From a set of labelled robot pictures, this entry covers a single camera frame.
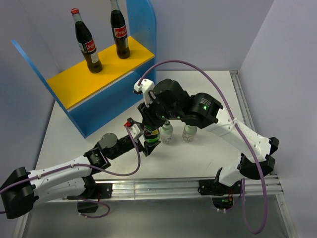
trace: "yellow shelf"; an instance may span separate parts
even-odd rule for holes
[[[130,57],[127,59],[117,56],[115,45],[99,52],[99,59],[103,64],[100,73],[90,73],[84,60],[48,80],[66,109],[74,107],[154,57],[153,53],[131,36],[128,40]]]

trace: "coca-cola logo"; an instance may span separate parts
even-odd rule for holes
[[[124,37],[127,35],[127,28],[126,26],[122,26],[120,28],[114,28],[114,35],[115,37],[117,38],[120,38],[120,37]]]
[[[91,41],[90,41],[90,42],[87,42],[87,43],[86,43],[86,47],[87,47],[87,52],[94,51],[94,50],[95,50],[95,48],[96,48],[96,45],[95,45],[94,39],[91,39]]]

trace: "wall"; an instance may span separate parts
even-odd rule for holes
[[[124,0],[118,0],[126,16]],[[157,60],[187,60],[208,70],[239,69],[273,0],[151,0],[157,16]],[[97,48],[113,44],[109,0],[23,0],[53,56],[66,69],[83,60],[70,9],[77,7]],[[160,69],[187,68],[166,64]]]
[[[0,184],[18,167],[34,169],[53,99],[11,43],[16,39],[45,77],[58,73],[41,36],[16,0],[0,7]],[[1,237],[12,236],[16,220],[0,215]]]
[[[257,131],[274,154],[300,237],[316,237],[317,1],[275,0],[241,68]]]

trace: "red bottle cap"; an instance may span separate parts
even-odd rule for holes
[[[79,13],[79,10],[78,10],[78,8],[73,8],[71,11],[71,14],[78,14]]]

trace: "clear glass bottle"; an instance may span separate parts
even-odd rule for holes
[[[183,130],[183,140],[186,142],[191,142],[197,133],[197,127],[191,125],[185,125]]]
[[[159,132],[160,132],[160,140],[164,144],[168,144],[173,135],[173,126],[171,125],[169,120],[166,120],[164,125],[159,128]]]

